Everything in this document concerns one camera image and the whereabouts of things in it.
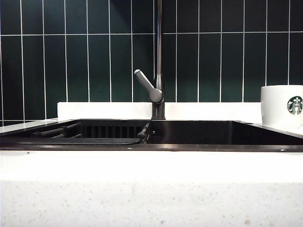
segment kitchen sink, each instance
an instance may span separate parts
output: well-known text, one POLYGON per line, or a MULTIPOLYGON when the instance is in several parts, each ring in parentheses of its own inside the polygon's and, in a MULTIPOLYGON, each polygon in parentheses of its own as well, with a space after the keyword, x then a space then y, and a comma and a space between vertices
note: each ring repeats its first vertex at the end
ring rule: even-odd
POLYGON ((240 121, 72 120, 0 134, 1 149, 300 151, 303 136, 240 121))

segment speckled countertop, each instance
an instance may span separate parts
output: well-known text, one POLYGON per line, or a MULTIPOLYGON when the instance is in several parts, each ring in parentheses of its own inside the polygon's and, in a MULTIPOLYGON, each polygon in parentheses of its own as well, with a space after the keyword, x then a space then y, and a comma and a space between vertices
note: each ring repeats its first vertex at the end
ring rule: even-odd
POLYGON ((303 153, 3 151, 1 226, 303 226, 303 153))

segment faucet spout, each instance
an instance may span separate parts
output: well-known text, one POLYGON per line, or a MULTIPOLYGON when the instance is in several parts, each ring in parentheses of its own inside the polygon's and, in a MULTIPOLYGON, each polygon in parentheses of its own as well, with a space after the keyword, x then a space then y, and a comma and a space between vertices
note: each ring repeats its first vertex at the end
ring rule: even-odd
POLYGON ((139 82, 148 90, 150 101, 152 102, 152 120, 165 120, 165 90, 162 75, 162 3, 163 0, 157 0, 157 70, 154 78, 154 86, 141 72, 136 70, 136 75, 139 82))

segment mug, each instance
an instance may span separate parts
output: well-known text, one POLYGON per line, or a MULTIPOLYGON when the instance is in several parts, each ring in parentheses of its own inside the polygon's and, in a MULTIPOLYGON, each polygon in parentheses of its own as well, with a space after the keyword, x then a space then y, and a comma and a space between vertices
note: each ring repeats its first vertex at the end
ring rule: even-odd
POLYGON ((272 128, 300 128, 303 85, 261 87, 262 124, 272 128))

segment faucet handle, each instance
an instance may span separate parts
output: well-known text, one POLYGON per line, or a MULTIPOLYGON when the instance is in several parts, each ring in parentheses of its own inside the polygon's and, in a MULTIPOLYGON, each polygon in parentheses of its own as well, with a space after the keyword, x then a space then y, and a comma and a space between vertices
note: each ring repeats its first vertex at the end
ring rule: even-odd
POLYGON ((152 103, 160 103, 163 99, 162 91, 155 88, 150 81, 146 78, 141 70, 134 71, 135 76, 137 77, 140 84, 145 87, 149 93, 150 101, 152 103))

